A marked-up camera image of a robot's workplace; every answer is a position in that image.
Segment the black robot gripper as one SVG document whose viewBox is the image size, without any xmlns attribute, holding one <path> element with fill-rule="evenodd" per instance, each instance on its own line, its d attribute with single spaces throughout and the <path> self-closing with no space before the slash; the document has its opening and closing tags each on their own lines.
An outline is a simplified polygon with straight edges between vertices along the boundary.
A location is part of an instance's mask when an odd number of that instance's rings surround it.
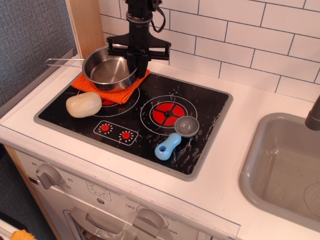
<svg viewBox="0 0 320 240">
<path fill-rule="evenodd" d="M 108 37 L 106 41 L 108 54 L 125 57 L 129 73 L 138 69 L 139 79 L 146 75 L 149 61 L 170 58 L 171 43 L 154 37 L 147 22 L 130 22 L 129 33 Z"/>
</svg>

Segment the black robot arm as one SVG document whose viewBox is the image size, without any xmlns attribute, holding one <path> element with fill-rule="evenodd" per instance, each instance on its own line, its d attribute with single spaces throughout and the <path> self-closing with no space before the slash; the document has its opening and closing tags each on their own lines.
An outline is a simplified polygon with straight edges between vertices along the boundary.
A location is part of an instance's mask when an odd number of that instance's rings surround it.
<svg viewBox="0 0 320 240">
<path fill-rule="evenodd" d="M 146 75 L 151 60 L 169 60 L 172 44 L 150 33 L 150 25 L 159 33 L 166 24 L 164 20 L 161 27 L 156 29 L 153 22 L 153 12 L 164 16 L 159 8 L 161 0 L 127 0 L 126 3 L 129 33 L 108 37 L 108 53 L 111 56 L 124 57 L 129 71 L 136 71 L 137 77 L 141 79 Z"/>
</svg>

